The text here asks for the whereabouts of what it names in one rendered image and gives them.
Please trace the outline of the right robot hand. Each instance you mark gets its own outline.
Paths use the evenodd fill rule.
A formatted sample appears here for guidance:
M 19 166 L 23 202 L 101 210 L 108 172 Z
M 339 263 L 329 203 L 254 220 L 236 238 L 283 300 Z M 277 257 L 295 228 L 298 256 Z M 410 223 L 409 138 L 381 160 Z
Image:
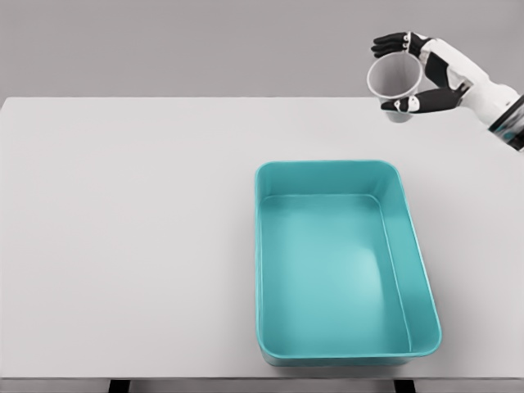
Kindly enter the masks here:
M 425 114 L 447 111 L 471 104 L 486 93 L 488 74 L 440 38 L 412 31 L 387 34 L 373 40 L 373 55 L 379 59 L 394 52 L 406 52 L 418 59 L 424 74 L 436 88 L 390 100 L 381 104 L 384 111 Z

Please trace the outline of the white paper cup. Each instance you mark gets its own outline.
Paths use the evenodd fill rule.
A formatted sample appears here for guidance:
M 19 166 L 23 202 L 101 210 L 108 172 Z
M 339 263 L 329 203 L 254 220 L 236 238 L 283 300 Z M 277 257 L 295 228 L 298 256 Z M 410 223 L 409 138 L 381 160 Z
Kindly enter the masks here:
M 382 104 L 417 93 L 422 77 L 423 68 L 417 57 L 394 52 L 376 59 L 371 65 L 367 85 Z

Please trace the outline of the teal plastic basket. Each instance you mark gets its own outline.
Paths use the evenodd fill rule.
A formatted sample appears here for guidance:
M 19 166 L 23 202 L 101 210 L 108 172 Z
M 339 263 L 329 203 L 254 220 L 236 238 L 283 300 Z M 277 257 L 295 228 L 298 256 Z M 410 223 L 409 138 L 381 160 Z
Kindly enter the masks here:
M 398 169 L 270 161 L 255 172 L 255 334 L 274 367 L 391 366 L 442 328 Z

